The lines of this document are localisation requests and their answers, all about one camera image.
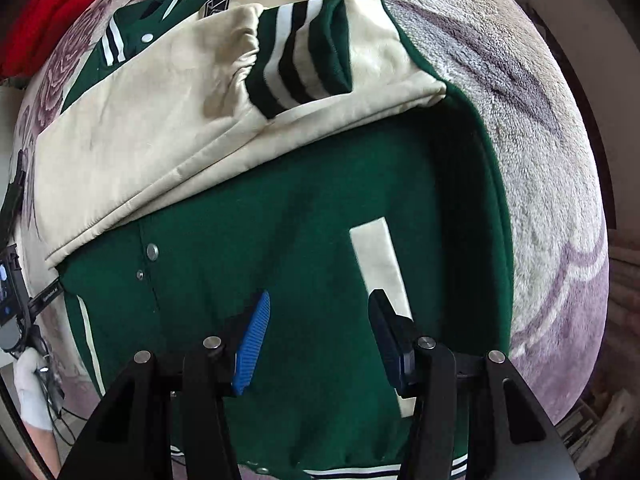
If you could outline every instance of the gray fleece blanket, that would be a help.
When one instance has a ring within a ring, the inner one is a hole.
[[[96,0],[26,92],[15,129],[26,195],[15,239],[35,295],[44,267],[33,215],[35,141],[60,113],[112,13],[140,0]],[[416,47],[463,89],[494,142],[511,215],[514,305],[510,357],[553,421],[581,393],[604,330],[607,233],[593,155],[571,92],[534,25],[512,0],[385,0]],[[97,397],[79,360],[62,299],[41,316],[68,407]]]

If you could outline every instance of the striped cuff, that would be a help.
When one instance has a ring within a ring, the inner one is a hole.
[[[258,23],[258,46],[246,88],[268,119],[351,92],[344,0],[307,0],[265,10]]]
[[[466,473],[466,459],[468,455],[454,459],[451,464],[450,480],[458,480]],[[377,467],[347,467],[342,469],[327,469],[304,472],[311,476],[312,480],[397,480],[400,472],[400,464],[381,465]]]
[[[114,60],[118,62],[126,61],[124,56],[124,42],[122,41],[122,35],[120,29],[116,24],[113,16],[109,20],[107,30],[101,38],[102,41],[102,55],[104,56],[104,63],[107,66],[111,66]]]

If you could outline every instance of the white glove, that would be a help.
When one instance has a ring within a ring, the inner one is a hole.
[[[14,385],[20,400],[20,418],[41,430],[53,431],[49,407],[36,371],[46,366],[35,348],[27,348],[14,363]]]

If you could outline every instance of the blue gripper pad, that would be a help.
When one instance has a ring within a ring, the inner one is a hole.
[[[260,355],[270,315],[271,300],[269,293],[265,290],[258,300],[254,314],[238,347],[238,352],[236,352],[236,373],[231,381],[231,386],[237,396],[242,395],[254,376],[255,364]]]

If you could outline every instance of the red fabric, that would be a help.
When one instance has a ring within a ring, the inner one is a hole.
[[[34,75],[94,0],[29,0],[0,47],[0,76]]]

